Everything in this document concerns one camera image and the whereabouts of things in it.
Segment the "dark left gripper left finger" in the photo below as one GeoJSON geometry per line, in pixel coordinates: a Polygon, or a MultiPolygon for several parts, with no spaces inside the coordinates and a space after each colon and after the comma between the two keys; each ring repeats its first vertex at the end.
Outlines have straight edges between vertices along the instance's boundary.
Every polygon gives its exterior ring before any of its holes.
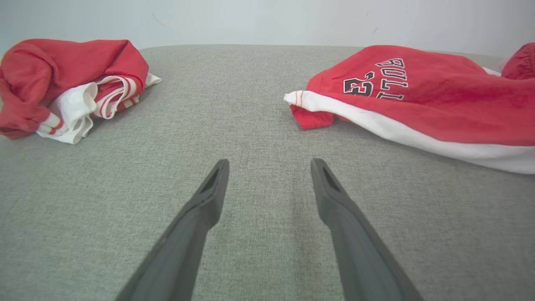
{"type": "Polygon", "coordinates": [[[229,161],[216,162],[181,208],[117,301],[189,301],[206,235],[219,221],[229,181],[229,161]]]}

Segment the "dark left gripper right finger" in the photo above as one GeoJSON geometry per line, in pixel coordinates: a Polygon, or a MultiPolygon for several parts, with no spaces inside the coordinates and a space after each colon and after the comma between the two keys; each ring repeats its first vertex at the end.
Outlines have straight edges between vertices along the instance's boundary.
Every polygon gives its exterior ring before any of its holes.
{"type": "Polygon", "coordinates": [[[420,292],[327,163],[310,164],[321,221],[330,230],[346,301],[421,301],[420,292]]]}

